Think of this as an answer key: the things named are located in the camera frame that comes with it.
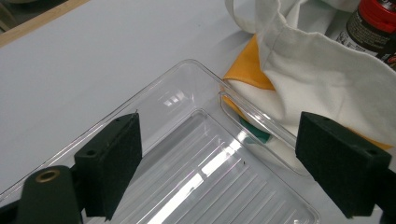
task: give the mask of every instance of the wooden edge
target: wooden edge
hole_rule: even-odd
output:
[[[43,14],[38,15],[37,17],[34,17],[31,20],[0,34],[0,48],[20,38],[21,36],[29,34],[33,30],[47,24],[48,22],[61,17],[67,12],[83,5],[84,3],[87,3],[88,1],[90,0],[68,0],[59,6],[54,7]]]

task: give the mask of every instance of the spray can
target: spray can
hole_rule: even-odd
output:
[[[348,48],[396,64],[396,0],[361,0],[336,39]]]

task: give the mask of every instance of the green object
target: green object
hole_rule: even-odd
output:
[[[253,135],[256,136],[260,141],[262,141],[263,143],[266,143],[270,139],[271,134],[263,132],[262,130],[254,127],[251,123],[247,122],[242,117],[240,117],[240,116],[238,116],[238,117],[239,117],[239,122],[241,122],[242,126],[244,126],[251,133],[253,133]]]

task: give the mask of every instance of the white table surface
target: white table surface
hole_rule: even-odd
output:
[[[223,0],[91,0],[0,48],[0,192],[176,63],[224,76],[250,38]],[[322,223],[378,221],[346,220],[309,185],[293,187]]]

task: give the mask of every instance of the red spray can cap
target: red spray can cap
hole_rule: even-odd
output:
[[[359,13],[378,30],[390,34],[396,31],[395,0],[361,0]]]

